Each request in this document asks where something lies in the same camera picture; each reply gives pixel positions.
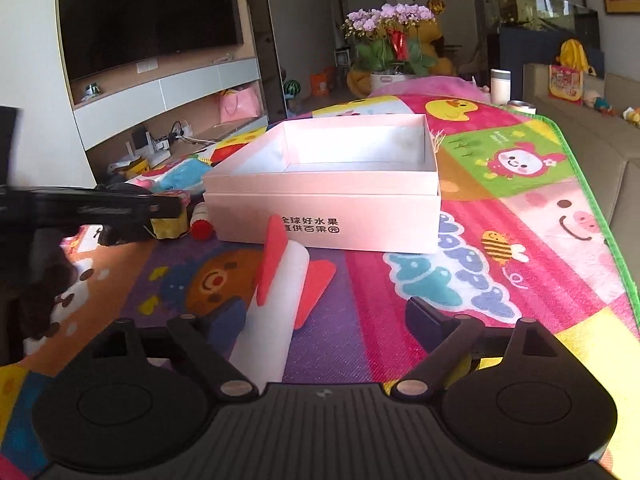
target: yellow duck print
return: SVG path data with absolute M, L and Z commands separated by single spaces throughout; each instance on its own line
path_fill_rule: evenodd
M 462 99 L 439 99 L 425 105 L 426 110 L 436 119 L 443 121 L 468 121 L 469 112 L 478 110 L 478 105 Z

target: cartoon bee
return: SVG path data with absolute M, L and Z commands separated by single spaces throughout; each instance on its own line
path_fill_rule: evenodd
M 511 259 L 527 263 L 529 257 L 524 253 L 526 248 L 520 244 L 509 244 L 509 239 L 495 231 L 485 231 L 480 239 L 486 253 L 504 267 Z

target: pink cartoon character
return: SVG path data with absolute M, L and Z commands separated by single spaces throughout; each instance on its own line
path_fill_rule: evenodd
M 516 142 L 514 148 L 495 153 L 487 168 L 496 175 L 512 178 L 519 176 L 541 176 L 558 162 L 566 160 L 564 153 L 538 155 L 532 142 Z

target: fish tank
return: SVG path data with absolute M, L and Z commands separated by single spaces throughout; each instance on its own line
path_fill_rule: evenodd
M 567 30 L 584 45 L 600 48 L 598 13 L 562 0 L 491 0 L 490 29 Z

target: television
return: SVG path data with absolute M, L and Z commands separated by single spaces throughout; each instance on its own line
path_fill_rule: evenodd
M 237 0 L 58 0 L 58 13 L 69 80 L 242 43 Z

